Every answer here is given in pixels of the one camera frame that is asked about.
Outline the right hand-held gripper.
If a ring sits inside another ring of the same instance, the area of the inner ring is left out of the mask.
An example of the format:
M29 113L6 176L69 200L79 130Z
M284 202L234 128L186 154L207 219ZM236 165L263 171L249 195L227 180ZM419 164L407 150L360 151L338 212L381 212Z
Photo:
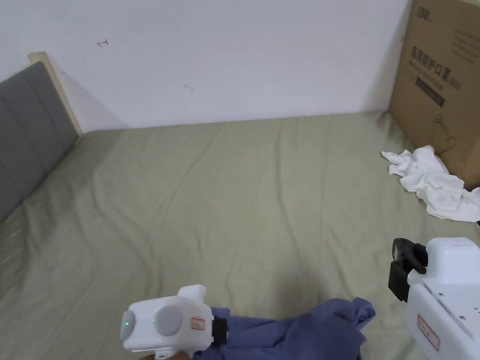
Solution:
M396 238L388 287L428 360L480 357L480 250L468 238Z

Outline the person's left hand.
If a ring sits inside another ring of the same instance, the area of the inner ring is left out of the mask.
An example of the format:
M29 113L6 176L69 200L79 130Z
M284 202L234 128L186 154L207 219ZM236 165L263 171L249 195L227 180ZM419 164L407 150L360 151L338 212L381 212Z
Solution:
M172 356L168 356L168 357L161 354L153 353L140 358L140 360L191 360L191 359L192 357L186 352L177 352Z

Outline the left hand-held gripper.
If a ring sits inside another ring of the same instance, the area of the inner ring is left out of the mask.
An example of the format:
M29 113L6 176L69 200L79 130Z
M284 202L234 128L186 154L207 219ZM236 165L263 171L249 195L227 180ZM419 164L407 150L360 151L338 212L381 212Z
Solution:
M226 344L227 320L206 305L206 292L204 285L189 285L174 296L129 305L120 329L124 349L166 357L186 352L193 357L211 345Z

